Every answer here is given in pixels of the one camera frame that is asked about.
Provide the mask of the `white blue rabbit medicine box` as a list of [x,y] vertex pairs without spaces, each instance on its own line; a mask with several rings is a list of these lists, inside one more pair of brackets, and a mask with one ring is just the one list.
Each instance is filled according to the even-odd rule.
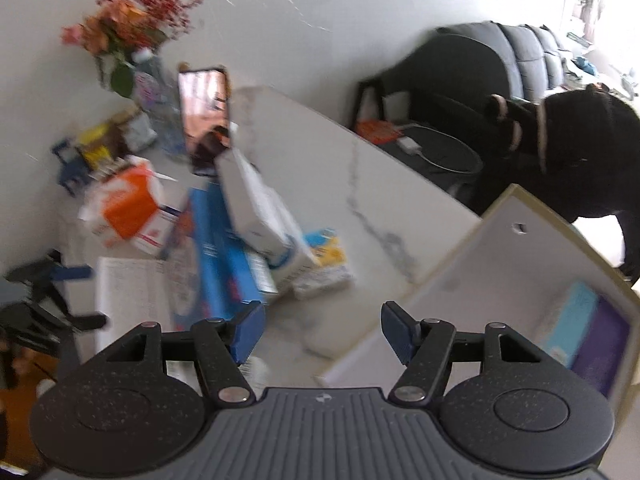
[[293,246],[278,266],[270,266],[266,257],[255,252],[248,245],[244,247],[250,272],[252,272],[258,290],[265,298],[265,302],[285,295],[298,278],[319,266],[318,259],[312,253],[311,247],[305,240],[304,233],[295,219],[287,216],[284,223],[290,230],[288,234],[292,236]]

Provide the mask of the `black dining chair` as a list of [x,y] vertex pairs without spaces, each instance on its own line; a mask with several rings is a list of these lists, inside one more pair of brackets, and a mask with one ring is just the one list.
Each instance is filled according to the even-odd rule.
[[464,200],[497,151],[483,116],[494,93],[510,94],[498,53],[476,39],[439,34],[360,81],[348,128]]

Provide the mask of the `clear water bottle vase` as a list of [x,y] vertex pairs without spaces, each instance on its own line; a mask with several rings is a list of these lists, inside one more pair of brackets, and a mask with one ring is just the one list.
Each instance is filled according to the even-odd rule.
[[134,94],[148,115],[160,147],[168,157],[186,159],[177,89],[162,59],[150,48],[137,50],[134,61]]

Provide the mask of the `large tan cardboard box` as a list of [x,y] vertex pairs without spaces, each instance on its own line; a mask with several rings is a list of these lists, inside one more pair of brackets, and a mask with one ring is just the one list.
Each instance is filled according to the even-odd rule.
[[464,332],[503,322],[535,342],[570,285],[583,282],[610,300],[630,334],[608,396],[622,417],[639,357],[639,297],[571,226],[518,186],[477,218],[427,185],[387,209],[418,265],[398,302],[415,318],[440,318]]

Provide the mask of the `light blue medicine box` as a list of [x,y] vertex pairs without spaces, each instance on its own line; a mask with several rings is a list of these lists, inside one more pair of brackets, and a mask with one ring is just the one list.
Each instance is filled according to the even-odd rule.
[[536,329],[534,343],[555,361],[571,368],[598,302],[599,295],[590,286],[574,282],[548,307]]

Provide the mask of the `small white red medicine box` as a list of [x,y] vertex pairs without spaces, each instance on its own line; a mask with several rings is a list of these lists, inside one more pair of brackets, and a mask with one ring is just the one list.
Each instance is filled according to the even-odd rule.
[[154,259],[165,259],[175,241],[178,221],[189,193],[184,191],[152,214],[132,239],[134,248]]

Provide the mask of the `smartphone on stand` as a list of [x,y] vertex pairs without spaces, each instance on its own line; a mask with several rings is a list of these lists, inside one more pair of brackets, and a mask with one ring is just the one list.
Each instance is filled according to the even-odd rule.
[[230,84],[224,66],[178,73],[186,154],[197,176],[216,176],[216,159],[231,148]]

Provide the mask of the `grey sofa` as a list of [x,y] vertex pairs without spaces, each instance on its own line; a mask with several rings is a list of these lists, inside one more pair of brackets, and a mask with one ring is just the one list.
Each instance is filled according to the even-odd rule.
[[565,82],[561,47],[547,27],[484,21],[438,31],[471,38],[494,50],[506,66],[514,98],[539,102]]

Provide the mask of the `white green medicine box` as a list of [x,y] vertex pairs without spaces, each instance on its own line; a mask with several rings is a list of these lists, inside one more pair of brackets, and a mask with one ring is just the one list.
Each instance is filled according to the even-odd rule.
[[219,155],[215,164],[235,234],[261,254],[270,269],[287,264],[295,242],[260,174],[236,148]]

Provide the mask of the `orange tissue pack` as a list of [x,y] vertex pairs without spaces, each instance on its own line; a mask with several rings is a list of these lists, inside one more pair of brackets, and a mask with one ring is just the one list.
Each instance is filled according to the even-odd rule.
[[96,174],[85,192],[78,218],[106,249],[132,245],[145,222],[166,204],[164,180],[145,158],[129,155],[119,159]]

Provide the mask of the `purple medicine box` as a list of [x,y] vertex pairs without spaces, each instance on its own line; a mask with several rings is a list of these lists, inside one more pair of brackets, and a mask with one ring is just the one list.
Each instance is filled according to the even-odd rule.
[[630,325],[626,318],[606,298],[600,297],[570,370],[608,396],[622,362],[629,333]]

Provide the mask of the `large blue medicine box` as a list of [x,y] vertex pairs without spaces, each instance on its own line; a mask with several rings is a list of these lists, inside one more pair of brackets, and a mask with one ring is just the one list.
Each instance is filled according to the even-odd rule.
[[176,330],[206,318],[231,320],[246,304],[262,300],[247,258],[220,224],[214,205],[219,191],[190,188],[160,258],[166,298]]

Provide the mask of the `orange red flower bouquet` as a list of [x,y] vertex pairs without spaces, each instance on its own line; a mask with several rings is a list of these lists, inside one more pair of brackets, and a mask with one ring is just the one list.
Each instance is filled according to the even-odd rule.
[[96,0],[96,12],[61,30],[64,46],[94,59],[99,83],[129,99],[134,94],[134,54],[155,54],[192,29],[191,12],[204,0]]

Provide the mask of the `yellow cartoon medicine box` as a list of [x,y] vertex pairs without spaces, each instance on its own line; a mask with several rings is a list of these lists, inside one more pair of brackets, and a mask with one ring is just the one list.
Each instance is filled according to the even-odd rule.
[[305,234],[317,266],[296,278],[293,294],[298,300],[308,300],[346,288],[355,281],[341,239],[334,229],[321,229]]

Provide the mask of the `black fluffy coat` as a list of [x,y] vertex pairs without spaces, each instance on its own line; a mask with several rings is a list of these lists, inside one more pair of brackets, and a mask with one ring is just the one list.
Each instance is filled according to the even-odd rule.
[[537,103],[493,94],[485,117],[497,127],[497,156],[470,200],[476,214],[511,184],[525,188],[562,217],[616,218],[624,258],[618,270],[639,281],[639,116],[621,99],[590,84]]

